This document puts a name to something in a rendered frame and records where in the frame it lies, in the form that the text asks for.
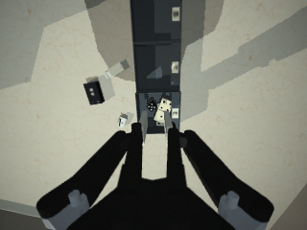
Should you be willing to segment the white usb stick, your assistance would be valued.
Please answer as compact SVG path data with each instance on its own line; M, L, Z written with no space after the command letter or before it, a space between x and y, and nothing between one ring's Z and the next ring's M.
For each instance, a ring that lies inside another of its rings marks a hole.
M108 71L105 73L105 76L107 79L111 78L111 77L115 77L118 74L122 73L123 71L125 71L125 68L123 67L121 62L118 62L117 64L115 64L114 66L112 66L111 68L107 69Z

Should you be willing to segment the dark grey rack of bins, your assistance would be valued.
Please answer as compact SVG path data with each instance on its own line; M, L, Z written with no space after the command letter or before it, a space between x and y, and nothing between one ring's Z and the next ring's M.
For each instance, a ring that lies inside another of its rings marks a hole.
M172 101L170 116L179 131L182 0L130 0L130 18L137 123L148 111L147 134L165 134L154 120L164 98Z

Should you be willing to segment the black die with white pips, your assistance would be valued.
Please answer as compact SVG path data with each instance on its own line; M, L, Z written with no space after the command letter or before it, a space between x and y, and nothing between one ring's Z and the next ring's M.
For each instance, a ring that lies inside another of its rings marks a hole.
M147 108L150 110L150 111L153 111L156 109L156 104L154 103L154 101L151 101L147 104Z

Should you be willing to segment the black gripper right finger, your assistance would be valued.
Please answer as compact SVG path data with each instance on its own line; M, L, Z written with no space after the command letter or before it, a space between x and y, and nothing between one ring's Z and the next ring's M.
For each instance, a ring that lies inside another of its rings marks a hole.
M167 125L167 126L166 126ZM263 195L239 179L194 131L179 132L164 111L167 149L165 225L168 230L188 230L191 204L181 149L189 159L218 214L236 230L265 230L274 207Z

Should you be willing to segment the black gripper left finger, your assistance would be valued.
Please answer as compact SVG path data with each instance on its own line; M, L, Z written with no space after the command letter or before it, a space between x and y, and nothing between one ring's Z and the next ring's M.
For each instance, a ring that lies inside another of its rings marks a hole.
M113 230L131 230L137 220L138 185L148 128L143 111L131 132L115 132L69 179L44 195L36 208L47 230L66 230L94 204L117 166L122 165L109 216Z

